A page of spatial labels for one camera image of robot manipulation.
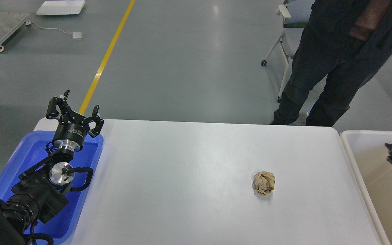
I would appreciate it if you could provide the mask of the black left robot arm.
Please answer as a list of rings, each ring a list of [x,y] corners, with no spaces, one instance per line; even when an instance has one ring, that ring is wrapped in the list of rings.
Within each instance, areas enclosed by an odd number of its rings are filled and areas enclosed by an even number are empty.
[[[35,232],[39,222],[47,223],[68,204],[69,192],[87,189],[94,170],[90,166],[70,165],[75,153],[83,149],[87,135],[97,137],[104,125],[99,105],[85,117],[67,103],[70,90],[53,97],[48,105],[47,119],[56,119],[56,128],[48,155],[19,175],[20,181],[6,201],[0,199],[0,245],[36,245],[38,240],[54,244],[45,233]]]

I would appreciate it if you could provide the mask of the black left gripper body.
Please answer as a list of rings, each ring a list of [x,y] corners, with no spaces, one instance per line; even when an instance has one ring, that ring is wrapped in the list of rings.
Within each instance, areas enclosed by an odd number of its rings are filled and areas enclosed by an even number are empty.
[[[81,123],[83,120],[85,120],[85,116],[80,114],[60,116],[58,127],[52,139],[53,146],[56,148],[67,147],[73,152],[82,150],[89,131],[89,126]]]

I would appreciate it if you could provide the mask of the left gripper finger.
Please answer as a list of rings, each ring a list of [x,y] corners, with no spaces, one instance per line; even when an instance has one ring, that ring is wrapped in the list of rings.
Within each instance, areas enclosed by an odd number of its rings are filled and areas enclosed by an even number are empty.
[[[73,118],[74,112],[67,103],[70,90],[66,90],[62,96],[53,97],[46,112],[46,119],[69,120]]]
[[[95,124],[93,128],[89,126],[90,123]],[[100,134],[104,125],[104,120],[99,115],[98,104],[94,107],[92,115],[81,120],[80,124],[83,130],[85,130],[90,137],[95,138]]]

